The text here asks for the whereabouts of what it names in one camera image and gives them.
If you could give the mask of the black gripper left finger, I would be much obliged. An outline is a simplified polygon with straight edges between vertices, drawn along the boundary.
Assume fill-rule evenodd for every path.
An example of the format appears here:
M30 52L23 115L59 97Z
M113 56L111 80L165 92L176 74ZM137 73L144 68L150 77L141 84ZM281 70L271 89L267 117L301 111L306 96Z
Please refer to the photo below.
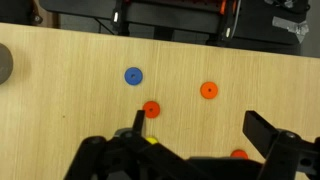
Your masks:
M63 180L117 180L123 172L131 180L212 180L203 170L160 143L143 136L145 111L138 110L131 128L84 139Z

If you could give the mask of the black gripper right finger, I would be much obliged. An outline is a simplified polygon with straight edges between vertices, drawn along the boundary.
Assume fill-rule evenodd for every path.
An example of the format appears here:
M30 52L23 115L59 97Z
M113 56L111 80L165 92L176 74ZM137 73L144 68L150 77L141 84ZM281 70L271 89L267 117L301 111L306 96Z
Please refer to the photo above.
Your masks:
M298 134L277 129L255 111L246 111L242 131L265 159L257 180L295 180L296 172L320 180L319 138L303 140Z

